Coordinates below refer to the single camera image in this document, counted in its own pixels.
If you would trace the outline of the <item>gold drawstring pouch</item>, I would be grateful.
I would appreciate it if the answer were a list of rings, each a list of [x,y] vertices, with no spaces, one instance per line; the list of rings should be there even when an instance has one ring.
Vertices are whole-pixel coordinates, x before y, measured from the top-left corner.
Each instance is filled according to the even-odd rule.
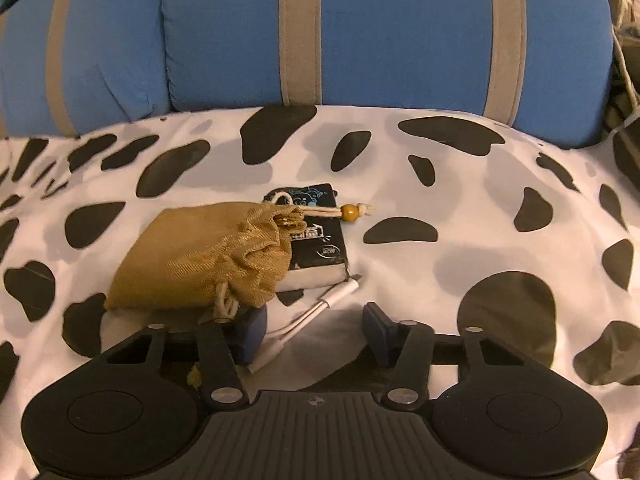
[[[292,260],[292,238],[308,218],[354,222],[368,204],[296,205],[279,192],[262,203],[227,202],[163,210],[115,272],[107,310],[212,310],[229,323],[276,296]]]

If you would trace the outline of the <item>blue striped cushion right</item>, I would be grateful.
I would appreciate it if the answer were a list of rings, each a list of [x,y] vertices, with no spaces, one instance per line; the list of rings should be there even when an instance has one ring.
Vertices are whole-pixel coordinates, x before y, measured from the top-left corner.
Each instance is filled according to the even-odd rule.
[[[598,140],[608,0],[162,0],[171,104],[461,110]]]

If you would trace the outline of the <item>blue striped cushion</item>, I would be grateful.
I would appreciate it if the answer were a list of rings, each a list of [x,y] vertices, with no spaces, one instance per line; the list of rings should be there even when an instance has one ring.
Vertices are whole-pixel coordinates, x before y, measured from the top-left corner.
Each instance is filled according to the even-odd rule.
[[[461,110],[598,140],[608,0],[162,0],[171,104]]]
[[[1,0],[2,136],[78,136],[170,110],[162,0]]]

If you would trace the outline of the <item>black card box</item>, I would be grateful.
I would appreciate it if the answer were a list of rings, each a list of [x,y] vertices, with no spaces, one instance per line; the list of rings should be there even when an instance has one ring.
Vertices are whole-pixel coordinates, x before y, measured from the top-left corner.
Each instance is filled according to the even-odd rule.
[[[335,207],[336,193],[329,183],[302,188],[275,188],[265,202],[279,205]],[[306,231],[292,236],[292,258],[288,273],[276,292],[331,287],[348,279],[348,258],[341,220],[306,216]]]

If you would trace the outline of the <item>blue striped cushion left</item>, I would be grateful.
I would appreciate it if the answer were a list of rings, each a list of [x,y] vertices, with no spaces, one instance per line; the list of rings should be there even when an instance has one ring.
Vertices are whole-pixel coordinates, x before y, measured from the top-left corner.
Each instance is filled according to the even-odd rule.
[[[1,0],[2,136],[78,136],[170,110],[162,0]]]

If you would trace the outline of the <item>cow print blanket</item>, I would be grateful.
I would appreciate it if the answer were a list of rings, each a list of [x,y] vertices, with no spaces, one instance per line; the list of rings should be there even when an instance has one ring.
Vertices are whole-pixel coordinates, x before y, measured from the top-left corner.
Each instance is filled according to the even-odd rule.
[[[378,389],[362,306],[439,333],[480,326],[590,392],[601,479],[639,474],[639,133],[565,151],[468,114],[216,110],[77,140],[1,144],[1,474],[29,479],[32,397],[152,322],[108,312],[113,275],[162,210],[329,183],[359,289],[257,373],[260,389]]]

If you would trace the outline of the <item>dark clutter pile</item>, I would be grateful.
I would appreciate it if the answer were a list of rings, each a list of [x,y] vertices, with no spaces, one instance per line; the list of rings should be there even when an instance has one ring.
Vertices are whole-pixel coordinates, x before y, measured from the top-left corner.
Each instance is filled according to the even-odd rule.
[[[614,61],[603,129],[611,132],[639,107],[639,0],[608,0]]]

